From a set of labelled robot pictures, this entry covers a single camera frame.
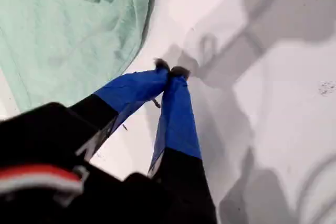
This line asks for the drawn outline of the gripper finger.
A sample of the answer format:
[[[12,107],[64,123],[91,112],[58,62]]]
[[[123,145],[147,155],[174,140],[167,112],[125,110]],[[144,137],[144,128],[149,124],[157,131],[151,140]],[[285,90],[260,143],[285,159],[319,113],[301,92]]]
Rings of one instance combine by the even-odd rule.
[[[151,175],[172,201],[166,223],[216,223],[187,85],[189,75],[187,69],[179,66],[169,72]]]
[[[89,161],[128,117],[163,92],[169,73],[167,62],[156,59],[154,70],[123,74],[72,105],[73,112],[97,129],[76,150],[76,155]]]

